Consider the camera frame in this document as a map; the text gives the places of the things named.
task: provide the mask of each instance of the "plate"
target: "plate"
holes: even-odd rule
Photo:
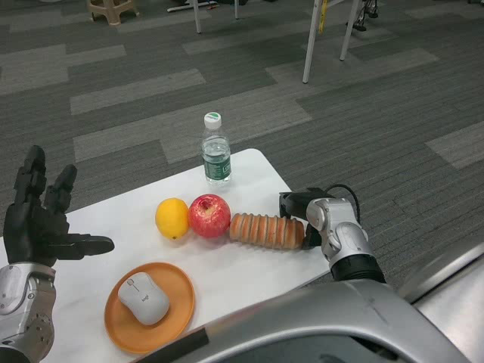
[[[146,272],[169,298],[166,315],[153,325],[143,325],[118,299],[118,289],[130,276]],[[165,262],[139,266],[121,278],[107,298],[104,326],[114,344],[130,353],[145,354],[175,340],[194,313],[195,292],[190,278]]]

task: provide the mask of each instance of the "bread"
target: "bread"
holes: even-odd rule
[[[295,250],[303,245],[304,225],[285,217],[236,214],[230,225],[230,238],[261,247]]]

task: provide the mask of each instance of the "white mouse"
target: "white mouse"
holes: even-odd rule
[[[138,272],[124,281],[118,297],[144,325],[157,323],[168,312],[168,296],[145,272]]]

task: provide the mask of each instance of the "floor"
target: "floor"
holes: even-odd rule
[[[232,151],[260,149],[293,190],[351,185],[396,287],[484,227],[480,5],[384,0],[340,62],[351,4],[330,3],[303,85],[311,0],[249,0],[239,21],[203,9],[202,35],[190,11],[166,13],[172,0],[139,0],[118,27],[80,0],[2,4],[0,227],[30,145],[50,181],[77,165],[78,209],[200,165],[213,110]]]

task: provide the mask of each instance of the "red apple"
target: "red apple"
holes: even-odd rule
[[[222,236],[230,225],[230,207],[214,194],[200,195],[188,210],[190,227],[202,237]]]

